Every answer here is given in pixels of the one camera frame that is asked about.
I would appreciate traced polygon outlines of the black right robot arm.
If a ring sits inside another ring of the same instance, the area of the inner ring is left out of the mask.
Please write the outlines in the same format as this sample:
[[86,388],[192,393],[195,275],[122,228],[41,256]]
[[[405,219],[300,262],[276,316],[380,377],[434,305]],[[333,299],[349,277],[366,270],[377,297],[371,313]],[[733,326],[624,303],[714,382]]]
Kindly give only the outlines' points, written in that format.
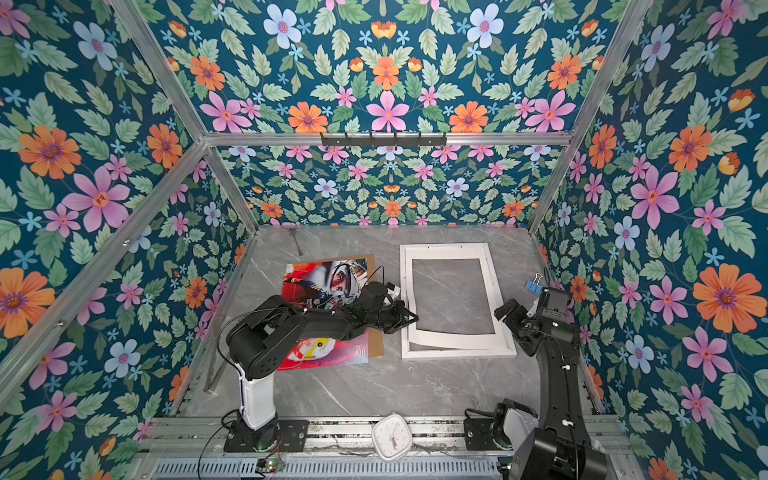
[[566,307],[544,293],[529,314],[515,299],[494,311],[540,373],[538,424],[501,468],[504,479],[605,479],[606,455],[592,446],[578,392],[578,332],[565,320]]

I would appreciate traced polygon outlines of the clear acrylic sheet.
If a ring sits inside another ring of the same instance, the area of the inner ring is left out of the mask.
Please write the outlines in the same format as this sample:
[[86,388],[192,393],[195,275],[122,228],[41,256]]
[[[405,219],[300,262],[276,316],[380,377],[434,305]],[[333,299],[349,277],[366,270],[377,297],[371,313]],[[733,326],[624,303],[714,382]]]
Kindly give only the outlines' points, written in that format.
[[447,334],[494,334],[478,259],[412,262],[420,330]]

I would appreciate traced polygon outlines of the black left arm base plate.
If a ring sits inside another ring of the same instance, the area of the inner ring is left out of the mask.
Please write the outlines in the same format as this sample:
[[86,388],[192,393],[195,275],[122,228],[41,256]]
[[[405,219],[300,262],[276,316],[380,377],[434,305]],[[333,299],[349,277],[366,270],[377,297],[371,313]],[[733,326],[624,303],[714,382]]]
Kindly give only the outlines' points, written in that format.
[[307,440],[309,422],[274,418],[260,429],[251,429],[244,420],[227,426],[223,450],[226,453],[302,452]]

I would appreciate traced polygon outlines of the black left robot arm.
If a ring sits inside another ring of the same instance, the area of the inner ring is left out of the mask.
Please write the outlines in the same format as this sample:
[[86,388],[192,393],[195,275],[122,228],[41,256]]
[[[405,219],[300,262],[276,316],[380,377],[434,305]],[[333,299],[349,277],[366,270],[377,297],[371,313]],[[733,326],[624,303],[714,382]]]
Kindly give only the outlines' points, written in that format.
[[274,374],[299,342],[314,338],[349,341],[369,329],[394,334],[418,321],[391,283],[366,284],[348,305],[299,306],[280,295],[236,320],[226,336],[237,371],[240,405],[226,423],[226,453],[269,452],[285,437],[274,403]]

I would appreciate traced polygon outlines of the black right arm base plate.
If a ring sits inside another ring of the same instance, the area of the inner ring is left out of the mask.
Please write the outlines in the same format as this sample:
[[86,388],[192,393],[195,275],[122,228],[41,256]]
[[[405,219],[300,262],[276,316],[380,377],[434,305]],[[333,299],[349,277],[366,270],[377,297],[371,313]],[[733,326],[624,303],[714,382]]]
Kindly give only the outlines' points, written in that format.
[[468,451],[515,451],[538,426],[538,420],[528,415],[510,412],[495,426],[491,418],[465,418],[463,420],[465,446]]

